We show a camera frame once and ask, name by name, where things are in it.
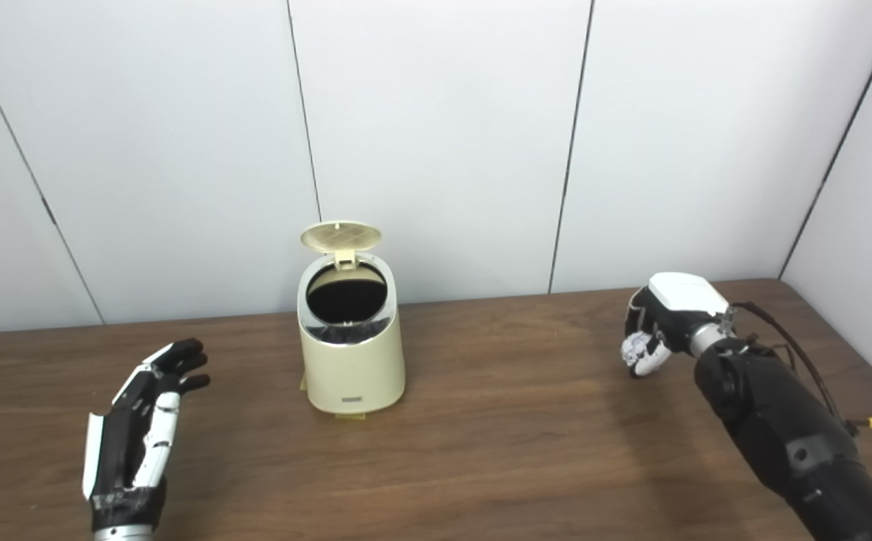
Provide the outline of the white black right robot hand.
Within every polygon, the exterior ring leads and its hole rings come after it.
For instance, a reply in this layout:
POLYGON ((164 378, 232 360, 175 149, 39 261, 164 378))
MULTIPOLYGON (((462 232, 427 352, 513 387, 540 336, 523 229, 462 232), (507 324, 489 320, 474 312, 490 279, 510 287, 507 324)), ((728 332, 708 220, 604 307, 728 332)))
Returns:
POLYGON ((673 354, 698 358, 730 338, 729 311, 729 302, 699 275, 652 275, 627 306, 620 355, 630 376, 655 373, 673 354))

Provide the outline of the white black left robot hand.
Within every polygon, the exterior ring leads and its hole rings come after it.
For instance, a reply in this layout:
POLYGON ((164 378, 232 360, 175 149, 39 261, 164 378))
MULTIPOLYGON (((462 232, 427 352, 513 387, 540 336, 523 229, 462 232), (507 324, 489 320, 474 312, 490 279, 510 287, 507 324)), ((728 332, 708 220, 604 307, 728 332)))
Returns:
POLYGON ((169 343, 134 367, 104 415, 89 414, 82 493, 95 540, 151 540, 167 501, 165 469, 181 400, 210 384, 195 338, 169 343))

